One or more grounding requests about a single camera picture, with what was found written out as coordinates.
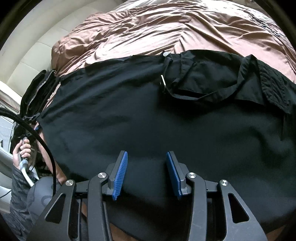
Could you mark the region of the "person's left hand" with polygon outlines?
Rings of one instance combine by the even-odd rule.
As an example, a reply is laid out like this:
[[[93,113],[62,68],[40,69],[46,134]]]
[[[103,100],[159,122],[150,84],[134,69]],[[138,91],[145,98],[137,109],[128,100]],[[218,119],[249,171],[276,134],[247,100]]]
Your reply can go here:
[[[31,162],[31,145],[28,139],[20,140],[13,150],[13,165],[19,169],[22,159],[27,159]]]

